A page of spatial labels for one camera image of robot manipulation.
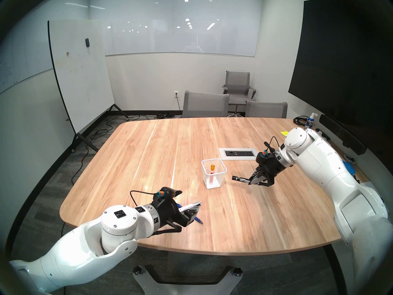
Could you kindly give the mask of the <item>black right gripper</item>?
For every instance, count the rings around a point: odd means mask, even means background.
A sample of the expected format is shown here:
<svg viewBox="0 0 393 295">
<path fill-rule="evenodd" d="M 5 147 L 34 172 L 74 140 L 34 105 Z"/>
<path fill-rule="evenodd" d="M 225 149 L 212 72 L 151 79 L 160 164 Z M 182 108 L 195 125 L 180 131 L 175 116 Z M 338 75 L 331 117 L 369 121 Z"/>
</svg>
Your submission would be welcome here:
<svg viewBox="0 0 393 295">
<path fill-rule="evenodd" d="M 258 168 L 250 177 L 248 185 L 273 186 L 275 177 L 286 169 L 276 157 L 257 157 Z"/>
</svg>

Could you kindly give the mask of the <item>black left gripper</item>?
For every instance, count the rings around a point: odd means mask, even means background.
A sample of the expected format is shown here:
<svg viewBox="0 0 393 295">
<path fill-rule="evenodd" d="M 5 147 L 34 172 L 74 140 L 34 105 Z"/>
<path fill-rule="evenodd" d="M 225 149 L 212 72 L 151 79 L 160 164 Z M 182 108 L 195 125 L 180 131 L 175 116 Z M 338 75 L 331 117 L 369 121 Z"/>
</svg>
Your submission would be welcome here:
<svg viewBox="0 0 393 295">
<path fill-rule="evenodd" d="M 156 209 L 159 216 L 160 228 L 170 223 L 177 223 L 180 226 L 187 227 L 197 219 L 201 205 L 187 205 L 184 207 L 183 214 L 178 210 L 177 204 L 172 197 L 154 196 L 152 206 Z"/>
</svg>

